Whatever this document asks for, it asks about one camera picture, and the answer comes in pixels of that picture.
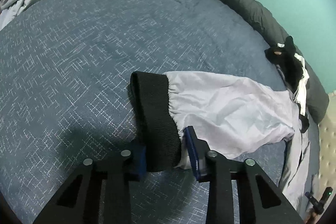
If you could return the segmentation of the person's right hand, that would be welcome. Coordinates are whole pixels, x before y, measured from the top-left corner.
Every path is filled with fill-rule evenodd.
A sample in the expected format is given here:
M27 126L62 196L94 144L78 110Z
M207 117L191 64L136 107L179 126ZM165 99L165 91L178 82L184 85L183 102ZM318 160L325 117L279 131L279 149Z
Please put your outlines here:
M315 224L317 223L317 218L319 215L315 212L313 208L311 208L304 220L304 224Z

